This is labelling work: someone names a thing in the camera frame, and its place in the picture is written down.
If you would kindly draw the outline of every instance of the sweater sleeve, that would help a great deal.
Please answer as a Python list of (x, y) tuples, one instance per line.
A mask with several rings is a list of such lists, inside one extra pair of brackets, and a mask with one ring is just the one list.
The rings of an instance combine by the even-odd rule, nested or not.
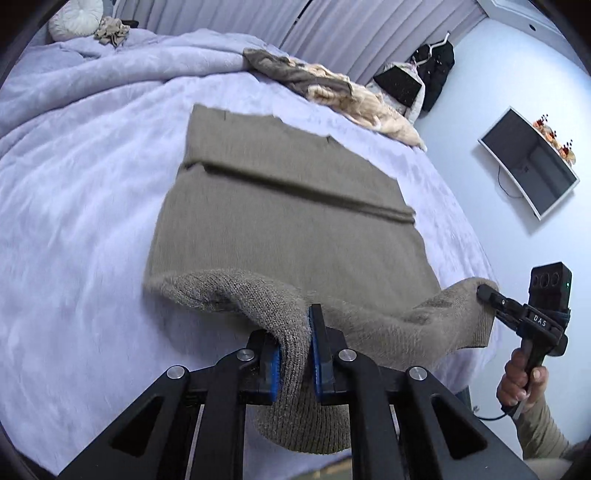
[(523, 460), (563, 458), (571, 444), (554, 423), (544, 397), (515, 421)]

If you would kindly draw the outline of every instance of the white wall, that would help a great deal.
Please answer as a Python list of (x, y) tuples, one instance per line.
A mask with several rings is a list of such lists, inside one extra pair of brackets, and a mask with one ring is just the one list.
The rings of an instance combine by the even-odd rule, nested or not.
[[(524, 199), (497, 184), (496, 161), (477, 140), (513, 106), (534, 120), (543, 113), (563, 141), (573, 139), (580, 184), (539, 222)], [(533, 266), (562, 261), (573, 272), (569, 347), (547, 358), (547, 400), (572, 441), (591, 434), (591, 77), (538, 40), (487, 19), (456, 47), (456, 65), (433, 110), (416, 123), (434, 165), (453, 190), (495, 270), (504, 295), (527, 301)], [(513, 194), (517, 190), (501, 174)], [(497, 416), (495, 390), (518, 337), (506, 330), (496, 358), (470, 386), (483, 416)], [(515, 451), (509, 419), (489, 427)]]

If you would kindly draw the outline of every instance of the white hanger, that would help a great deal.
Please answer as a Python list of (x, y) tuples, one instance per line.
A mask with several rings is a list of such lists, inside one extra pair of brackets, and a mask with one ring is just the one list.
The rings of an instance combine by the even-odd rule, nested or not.
[(429, 45), (429, 55), (427, 56), (427, 58), (425, 60), (422, 61), (418, 61), (416, 62), (415, 66), (419, 66), (422, 65), (423, 63), (426, 63), (428, 59), (430, 59), (433, 56), (433, 49), (436, 47), (441, 47), (442, 45), (445, 45), (447, 43), (447, 39), (449, 38), (450, 33), (447, 32), (445, 34), (445, 39), (439, 43), (434, 43), (432, 45)]

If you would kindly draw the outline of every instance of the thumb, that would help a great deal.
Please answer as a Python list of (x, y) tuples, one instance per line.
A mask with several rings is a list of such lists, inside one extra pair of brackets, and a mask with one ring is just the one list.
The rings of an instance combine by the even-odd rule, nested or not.
[(533, 406), (546, 391), (548, 386), (548, 369), (546, 367), (535, 367), (530, 376), (531, 394), (527, 400), (530, 406)]

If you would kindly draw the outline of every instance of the television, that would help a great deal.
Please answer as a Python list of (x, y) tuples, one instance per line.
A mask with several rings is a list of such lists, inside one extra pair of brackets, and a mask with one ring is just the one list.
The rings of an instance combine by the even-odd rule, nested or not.
[(479, 142), (517, 185), (538, 220), (549, 214), (579, 183), (556, 149), (511, 107)]

